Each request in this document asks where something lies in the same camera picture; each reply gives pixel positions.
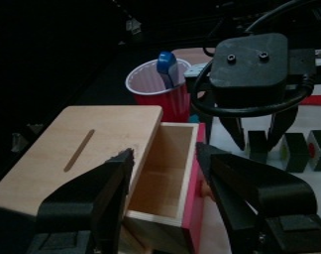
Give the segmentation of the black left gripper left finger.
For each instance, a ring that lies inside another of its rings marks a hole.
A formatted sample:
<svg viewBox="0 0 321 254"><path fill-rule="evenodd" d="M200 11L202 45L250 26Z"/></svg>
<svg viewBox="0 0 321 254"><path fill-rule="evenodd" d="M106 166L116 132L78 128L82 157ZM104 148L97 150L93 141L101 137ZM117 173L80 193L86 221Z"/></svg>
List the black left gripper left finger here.
<svg viewBox="0 0 321 254"><path fill-rule="evenodd" d="M49 195L29 254L118 254L133 167L128 148Z"/></svg>

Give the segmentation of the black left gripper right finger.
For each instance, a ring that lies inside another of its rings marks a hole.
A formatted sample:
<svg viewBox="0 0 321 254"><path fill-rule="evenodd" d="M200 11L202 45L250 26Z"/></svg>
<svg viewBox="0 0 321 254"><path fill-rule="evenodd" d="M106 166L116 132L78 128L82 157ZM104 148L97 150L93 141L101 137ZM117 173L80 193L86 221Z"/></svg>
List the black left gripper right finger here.
<svg viewBox="0 0 321 254"><path fill-rule="evenodd" d="M197 157L233 254L321 254L312 186L284 170L202 142Z"/></svg>

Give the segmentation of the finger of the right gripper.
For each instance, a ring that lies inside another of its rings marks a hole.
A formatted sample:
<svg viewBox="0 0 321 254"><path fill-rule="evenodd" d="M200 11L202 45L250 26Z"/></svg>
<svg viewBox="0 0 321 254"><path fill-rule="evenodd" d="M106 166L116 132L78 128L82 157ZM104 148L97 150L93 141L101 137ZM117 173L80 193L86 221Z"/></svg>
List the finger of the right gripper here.
<svg viewBox="0 0 321 254"><path fill-rule="evenodd" d="M237 143L241 150L245 149L245 137L244 137L244 129L241 125L240 118L226 118L221 117L221 123L232 135L234 142Z"/></svg>
<svg viewBox="0 0 321 254"><path fill-rule="evenodd" d="M268 150L272 150L274 148L284 134L292 127L296 121L297 113L299 107L295 106L285 111L281 111L272 115L272 121L268 131Z"/></svg>

